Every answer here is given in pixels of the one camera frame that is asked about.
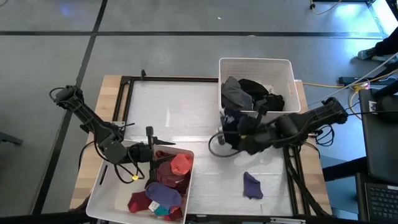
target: white plastic basket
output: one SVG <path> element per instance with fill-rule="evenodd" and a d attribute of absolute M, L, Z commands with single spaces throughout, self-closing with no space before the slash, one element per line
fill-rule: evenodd
<path fill-rule="evenodd" d="M 300 111 L 299 95 L 294 82 L 292 64 L 286 59 L 269 58 L 221 58 L 218 75 L 218 104 L 221 107 L 221 84 L 228 77 L 237 80 L 246 78 L 264 85 L 273 94 L 282 95 L 285 101 L 283 111 L 269 111 L 262 122 L 270 121 L 280 115 Z M 257 111 L 243 111 L 257 116 Z"/>
<path fill-rule="evenodd" d="M 123 141 L 123 145 L 130 146 L 135 142 Z M 154 146 L 154 151 L 164 151 L 169 154 L 185 153 L 190 155 L 192 159 L 194 154 L 192 151 L 177 149 L 167 146 Z M 136 168 L 132 164 L 124 165 L 129 170 Z M 187 193 L 183 197 L 183 205 L 181 206 L 183 218 L 176 222 L 165 221 L 163 217 L 158 217 L 150 210 L 140 211 L 137 213 L 130 213 L 127 204 L 130 201 L 131 194 L 135 192 L 142 192 L 145 190 L 145 184 L 149 176 L 149 163 L 139 163 L 139 168 L 145 174 L 145 179 L 137 180 L 131 184 L 122 183 L 114 171 L 111 163 L 103 161 L 101 169 L 99 170 L 90 200 L 88 201 L 86 213 L 89 217 L 98 218 L 117 223 L 125 224 L 164 224 L 164 223 L 185 223 L 187 215 L 187 205 L 190 193 L 191 180 L 187 189 Z M 124 170 L 119 169 L 119 173 L 124 180 L 128 180 L 131 176 Z"/>

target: gray floor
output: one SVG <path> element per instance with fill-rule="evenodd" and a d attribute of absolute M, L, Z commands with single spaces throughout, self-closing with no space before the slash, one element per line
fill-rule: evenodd
<path fill-rule="evenodd" d="M 9 1 L 0 8 L 0 31 L 91 31 L 100 5 L 99 0 Z M 317 11 L 330 6 L 317 4 Z M 379 32 L 374 16 L 365 4 L 355 3 L 344 3 L 328 14 L 315 16 L 306 0 L 111 0 L 100 30 Z M 63 115 L 63 110 L 48 98 L 48 91 L 75 82 L 88 41 L 88 36 L 0 35 L 0 131 L 25 141 L 21 147 L 0 144 L 0 216 L 31 211 Z M 359 50 L 377 41 L 329 37 L 97 37 L 82 89 L 86 103 L 94 108 L 104 75 L 138 75 L 144 68 L 148 75 L 217 77 L 222 57 L 285 58 L 292 62 L 295 78 L 335 85 L 340 76 L 358 77 L 378 65 L 354 58 Z M 332 91 L 305 87 L 309 103 Z M 347 106 L 350 94 L 347 90 L 336 97 Z M 68 210 L 78 155 L 86 141 L 79 124 L 75 118 L 70 123 L 44 207 L 46 213 Z M 344 126 L 334 128 L 334 145 L 321 149 L 323 167 L 364 155 L 360 120 L 350 117 Z M 335 202 L 336 195 L 348 188 L 328 183 L 332 206 L 352 212 L 340 206 L 342 202 L 348 204 L 346 197 Z"/>

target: person's leg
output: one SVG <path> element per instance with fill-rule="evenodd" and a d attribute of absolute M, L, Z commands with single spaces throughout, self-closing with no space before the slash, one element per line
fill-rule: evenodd
<path fill-rule="evenodd" d="M 385 38 L 382 42 L 378 42 L 374 47 L 376 55 L 389 55 L 398 52 L 398 27 L 393 33 Z"/>
<path fill-rule="evenodd" d="M 374 47 L 358 52 L 358 58 L 361 60 L 371 59 L 373 56 L 389 55 L 398 52 L 398 27 L 393 33 Z"/>

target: cable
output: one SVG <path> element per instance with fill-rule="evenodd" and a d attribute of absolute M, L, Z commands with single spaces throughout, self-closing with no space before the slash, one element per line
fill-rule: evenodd
<path fill-rule="evenodd" d="M 328 87 L 328 88 L 343 88 L 343 86 L 332 86 L 332 85 L 322 85 L 322 84 L 316 84 L 316 83 L 304 83 L 304 85 L 313 85 L 313 86 L 320 86 L 320 87 Z"/>
<path fill-rule="evenodd" d="M 381 64 L 380 64 L 379 66 L 377 66 L 375 69 L 371 70 L 369 73 L 367 73 L 367 74 L 364 75 L 363 77 L 361 77 L 361 78 L 359 78 L 358 80 L 356 80 L 355 82 L 353 82 L 353 83 L 351 83 L 351 84 L 349 84 L 349 85 L 347 85 L 347 86 L 344 86 L 343 88 L 340 88 L 339 90 L 337 90 L 337 91 L 335 91 L 335 92 L 333 92 L 333 93 L 330 93 L 330 94 L 327 95 L 327 96 L 324 96 L 324 97 L 320 98 L 320 99 L 319 99 L 318 101 L 316 101 L 316 102 L 310 103 L 308 106 L 314 105 L 315 103 L 319 103 L 319 102 L 321 102 L 322 100 L 328 98 L 329 96 L 332 96 L 332 95 L 334 95 L 334 94 L 336 94 L 336 93 L 338 93 L 338 92 L 340 92 L 340 91 L 342 91 L 342 90 L 344 90 L 344 89 L 349 88 L 349 87 L 352 86 L 352 85 L 355 85 L 355 84 L 359 83 L 359 81 L 361 81 L 362 79 L 364 79 L 364 78 L 370 76 L 370 74 L 372 74 L 374 71 L 376 71 L 377 69 L 381 68 L 381 67 L 382 67 L 383 65 L 385 65 L 387 62 L 389 62 L 390 60 L 392 60 L 393 58 L 395 58 L 396 55 L 398 55 L 398 52 L 395 53 L 393 56 L 391 56 L 389 59 L 387 59 L 385 62 L 381 63 Z"/>
<path fill-rule="evenodd" d="M 310 0 L 310 9 L 312 9 L 313 13 L 315 13 L 315 15 L 322 15 L 323 13 L 326 13 L 330 10 L 332 10 L 334 7 L 336 7 L 342 0 L 339 0 L 338 2 L 336 2 L 336 4 L 334 4 L 330 9 L 326 10 L 325 12 L 315 12 L 315 4 L 313 3 L 312 0 Z"/>
<path fill-rule="evenodd" d="M 369 114 L 369 113 L 398 113 L 398 111 L 368 111 L 368 112 L 352 113 L 352 114 L 348 114 L 348 116 L 352 116 L 352 115 L 356 115 L 356 114 Z"/>
<path fill-rule="evenodd" d="M 349 109 L 353 112 L 353 113 L 356 113 L 355 112 L 355 110 L 354 110 L 354 105 L 353 105 L 353 99 L 354 99 L 354 96 L 355 95 L 357 95 L 358 94 L 358 92 L 355 92 L 355 93 L 353 93 L 353 95 L 351 96 L 351 98 L 349 99 Z"/>
<path fill-rule="evenodd" d="M 366 82 L 357 83 L 357 84 L 355 84 L 355 85 L 358 86 L 358 85 L 362 85 L 362 84 L 365 84 L 365 83 L 371 84 L 371 82 L 377 81 L 377 80 L 379 80 L 379 81 L 386 81 L 386 80 L 388 80 L 389 78 L 397 79 L 396 77 L 388 77 L 389 75 L 392 75 L 392 74 L 394 74 L 395 72 L 398 72 L 398 69 L 395 69 L 394 71 L 392 71 L 392 72 L 390 72 L 390 73 L 388 73 L 388 74 L 382 75 L 382 76 L 380 76 L 380 77 L 373 78 L 373 79 L 371 79 L 371 80 L 367 80 Z M 323 85 L 323 84 L 317 84 L 317 83 L 305 83 L 305 82 L 303 82 L 303 84 L 304 84 L 304 85 L 312 85 L 312 86 L 327 87 L 327 88 L 344 88 L 343 86 Z"/>
<path fill-rule="evenodd" d="M 317 137 L 315 138 L 315 142 L 316 142 L 318 145 L 320 145 L 320 146 L 325 146 L 325 147 L 331 146 L 331 145 L 333 144 L 333 141 L 335 140 L 335 130 L 333 130 L 333 128 L 331 127 L 330 124 L 325 125 L 324 127 L 320 128 L 320 130 L 323 130 L 323 129 L 327 128 L 327 127 L 330 128 L 330 130 L 329 130 L 328 133 L 326 133 L 326 134 L 325 134 L 324 136 L 322 136 L 320 139 L 318 139 L 319 136 L 317 136 Z M 319 141 L 321 141 L 322 139 L 324 139 L 325 137 L 327 137 L 329 134 L 331 134 L 331 139 L 330 139 L 329 141 L 327 141 L 327 142 L 319 142 Z"/>
<path fill-rule="evenodd" d="M 315 149 L 318 152 L 319 158 L 321 158 L 321 153 L 319 152 L 319 149 L 316 146 L 314 146 L 313 144 L 311 144 L 311 143 L 309 143 L 307 141 L 305 141 L 304 144 L 306 144 L 306 145 L 312 147 L 313 149 Z"/>
<path fill-rule="evenodd" d="M 224 157 L 224 158 L 225 158 L 225 157 L 235 156 L 235 155 L 237 155 L 238 153 L 241 152 L 241 151 L 236 151 L 236 152 L 234 152 L 234 153 L 232 153 L 232 154 L 229 154 L 229 155 L 220 155 L 220 154 L 215 153 L 215 152 L 211 149 L 210 143 L 211 143 L 211 141 L 212 141 L 216 136 L 218 136 L 219 134 L 239 134 L 239 133 L 238 133 L 237 131 L 220 131 L 220 132 L 214 134 L 214 135 L 210 138 L 209 143 L 208 143 L 208 147 L 209 147 L 210 153 L 212 153 L 214 156 L 217 156 L 217 157 Z"/>
<path fill-rule="evenodd" d="M 0 4 L 0 7 L 3 7 L 5 4 L 7 4 L 8 0 L 5 0 L 3 3 Z"/>
<path fill-rule="evenodd" d="M 141 169 L 138 167 L 138 164 L 134 161 L 134 159 L 132 159 L 132 157 L 131 157 L 131 155 L 130 155 L 130 150 L 129 150 L 129 149 L 127 149 L 127 155 L 129 156 L 131 163 L 132 163 L 132 164 L 136 167 L 136 169 L 137 169 L 136 175 L 138 175 L 138 173 L 140 173 L 141 176 L 142 176 L 142 177 L 138 177 L 138 179 L 140 179 L 140 180 L 145 179 L 144 173 L 143 173 L 143 172 L 141 171 Z"/>
<path fill-rule="evenodd" d="M 356 106 L 358 103 L 360 103 L 359 101 L 358 102 L 356 102 L 356 103 L 354 103 L 354 105 L 353 106 Z M 348 107 L 348 108 L 346 108 L 346 109 L 344 109 L 345 111 L 347 111 L 348 109 L 350 109 L 351 108 L 351 106 L 350 107 Z"/>
<path fill-rule="evenodd" d="M 292 149 L 293 149 L 293 147 L 298 147 L 297 153 L 300 154 L 300 152 L 301 152 L 301 146 L 294 146 L 294 145 L 290 145 L 290 146 L 291 146 Z M 290 158 L 293 158 L 293 157 L 295 157 L 295 156 L 297 156 L 297 155 L 296 155 L 296 154 L 290 155 L 290 153 L 289 153 L 289 156 L 290 156 Z"/>
<path fill-rule="evenodd" d="M 85 151 L 85 149 L 86 149 L 90 144 L 93 144 L 93 143 L 94 143 L 94 141 L 91 141 L 91 142 L 87 143 L 87 144 L 83 147 L 83 149 L 81 149 L 81 151 L 80 151 L 80 156 L 79 156 L 79 166 L 78 166 L 78 170 L 80 170 L 81 160 L 83 159 L 83 152 Z"/>
<path fill-rule="evenodd" d="M 125 184 L 131 184 L 131 183 L 133 183 L 134 182 L 134 180 L 131 180 L 131 181 L 125 181 L 125 180 L 123 180 L 123 178 L 120 176 L 120 173 L 119 173 L 119 170 L 118 170 L 118 166 L 119 167 L 122 167 L 122 169 L 124 169 L 124 171 L 126 171 L 128 174 L 130 174 L 131 176 L 134 176 L 134 174 L 132 174 L 129 170 L 127 170 L 124 166 L 122 166 L 122 165 L 115 165 L 115 164 L 113 164 L 113 167 L 114 167 L 114 172 L 116 173 L 116 175 L 117 175 L 117 177 L 119 178 L 119 180 L 121 181 L 121 182 L 123 182 L 123 183 L 125 183 Z"/>
<path fill-rule="evenodd" d="M 50 90 L 49 96 L 50 96 L 50 98 L 51 98 L 52 101 L 55 102 L 55 98 L 52 97 L 52 92 L 54 92 L 55 90 L 62 90 L 62 89 L 64 89 L 64 87 L 56 87 L 56 88 Z"/>

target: sticker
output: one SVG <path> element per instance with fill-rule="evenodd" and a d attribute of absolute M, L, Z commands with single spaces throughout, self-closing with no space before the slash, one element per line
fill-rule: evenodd
<path fill-rule="evenodd" d="M 395 187 L 395 186 L 387 186 L 387 188 L 390 190 L 398 190 L 398 187 Z"/>
<path fill-rule="evenodd" d="M 159 208 L 159 206 L 160 206 L 159 203 L 152 201 L 152 203 L 149 205 L 148 208 L 149 208 L 149 210 L 155 212 L 155 210 L 157 210 L 157 208 Z"/>
<path fill-rule="evenodd" d="M 369 112 L 376 111 L 376 102 L 369 100 Z"/>

